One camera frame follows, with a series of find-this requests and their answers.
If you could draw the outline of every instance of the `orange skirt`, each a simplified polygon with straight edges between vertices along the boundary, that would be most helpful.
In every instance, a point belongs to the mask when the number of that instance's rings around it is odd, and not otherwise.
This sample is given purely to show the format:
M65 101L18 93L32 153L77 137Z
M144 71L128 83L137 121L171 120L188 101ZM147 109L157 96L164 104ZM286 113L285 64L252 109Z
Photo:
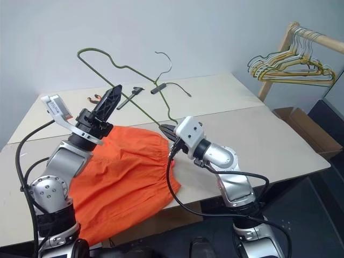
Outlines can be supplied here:
M115 126L71 182L80 238L94 245L151 217L172 201L168 141L158 133ZM170 176L176 192L180 185Z

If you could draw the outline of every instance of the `wire hanger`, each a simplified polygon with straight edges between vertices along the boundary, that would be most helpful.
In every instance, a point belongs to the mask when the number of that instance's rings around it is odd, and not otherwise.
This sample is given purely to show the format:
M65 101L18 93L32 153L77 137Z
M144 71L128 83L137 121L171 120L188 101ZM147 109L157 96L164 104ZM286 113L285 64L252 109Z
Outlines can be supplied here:
M247 65L248 72L260 81L331 87L335 81L335 72L312 57L312 43L321 34L300 26L295 26L291 32L292 43L287 51L252 58ZM303 36L304 33L309 34L308 39ZM287 69L299 65L307 65L308 69Z
M170 120L172 120L173 122L175 122L176 124L178 124L177 120L174 119L174 118L172 118L172 117L170 116L170 107L169 107L169 105L168 105L168 103L167 103L167 101L166 101L166 99L165 99L163 93L161 92L161 90L160 90L160 88L158 87L158 84L157 84L157 81L159 80L159 78L161 77L161 75L162 75L162 74L165 74L165 73L168 73L168 72L171 71L171 69L172 69L172 62L171 62L171 59L170 59L170 57L169 57L166 53L164 53L164 52L156 52L156 54L164 54L164 55L168 58L168 60L169 60L169 62L170 62L170 68L169 68L167 71L163 71L163 72L157 77L157 79L153 80L153 79L149 78L148 76L144 75L143 73L139 72L138 70L136 70L136 69L134 69L134 68L132 68L132 67L130 67L130 66L127 66L127 65L119 66L119 65L115 64L115 62L114 62L114 60L112 59L111 55L110 55L109 53L103 51L103 50L100 50L100 49L98 49L98 48L84 48L84 49L79 50L79 51L77 52L77 57L78 57L87 67L89 67L93 72L95 72L100 78L102 78L105 82L107 82L107 83L108 83L109 85L111 85L112 87L115 87L115 86L114 86L108 79L106 79L100 72L98 72L98 71L97 71L95 68L93 68L89 63L87 63L85 59L83 59L83 58L80 56L82 53L88 52L88 51L95 51L95 52L102 53L102 54L106 55L106 56L110 59L110 62L111 62L112 65L115 66L116 68L119 68L119 69L127 68L127 69L129 69L129 70L131 70L131 71L137 73L138 75L144 77L145 79L147 79L147 80L153 82L153 84L158 88L159 93L160 93L160 95L161 95L161 97L162 97L162 99L163 99L163 101L164 101L164 103L165 103L165 105L166 105L166 107L167 107L167 116L168 116L168 118L169 118ZM179 84L177 84L177 83L170 83L170 84L175 84L175 85L179 86L179 87L180 87L189 97L191 97L191 95L190 95L188 92L186 92ZM123 92L122 92L122 95L123 95L126 99L128 99L131 103L133 103L139 110L141 110L141 111L142 111L147 117L149 117L153 122L155 122L157 125L160 125L160 124L159 124L155 119L153 119L146 111L144 111L138 104L136 104L134 101L132 101L131 99L129 99Z

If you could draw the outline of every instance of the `clothes rack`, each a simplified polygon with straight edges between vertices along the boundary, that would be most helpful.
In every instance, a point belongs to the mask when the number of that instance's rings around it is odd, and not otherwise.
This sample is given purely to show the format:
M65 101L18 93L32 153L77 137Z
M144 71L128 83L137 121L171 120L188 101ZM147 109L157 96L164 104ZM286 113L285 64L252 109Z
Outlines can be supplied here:
M278 49L279 52L287 51L291 44L291 35L293 34L293 28L296 26L300 26L299 23L293 21L288 25L288 28L284 34L282 43ZM340 42L336 39L333 39L326 35L320 35L318 37L311 38L313 31L307 31L305 33L302 33L300 36L305 39L312 40L320 45L323 45L325 47L328 47L334 51L337 51L341 54L344 54L344 42ZM264 82L262 88L259 91L258 98L264 102L265 98L267 97L267 94L269 93L269 90L271 89L272 82Z

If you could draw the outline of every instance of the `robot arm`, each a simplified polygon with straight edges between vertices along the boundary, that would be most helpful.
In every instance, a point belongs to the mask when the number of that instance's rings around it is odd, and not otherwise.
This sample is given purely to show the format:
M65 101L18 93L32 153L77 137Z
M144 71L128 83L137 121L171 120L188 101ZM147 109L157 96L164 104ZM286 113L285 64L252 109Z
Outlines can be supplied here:
M216 172L240 171L236 152L229 147L222 147L206 140L201 124L194 117L186 117L174 129L176 137L173 137L171 131L166 133L166 127L162 126L161 129L171 140L183 141L183 151L197 166L209 166ZM234 213L267 220L260 212L255 193L245 175L217 174L216 178L226 206ZM284 258L269 225L254 223L245 218L234 218L233 224L234 231L240 239L237 247L242 257Z
M77 251L78 246L88 250L87 243L78 239L80 225L75 219L73 199L68 191L73 177L83 171L94 148L103 144L101 139L113 128L106 121L120 97L121 85L108 90L93 111L81 111L76 126L67 122L72 116L58 95L42 98L54 120L72 134L54 151L44 173L30 184L31 196L44 211L35 207L39 242L42 243L39 257L58 257L61 253L67 257L81 257L84 253Z

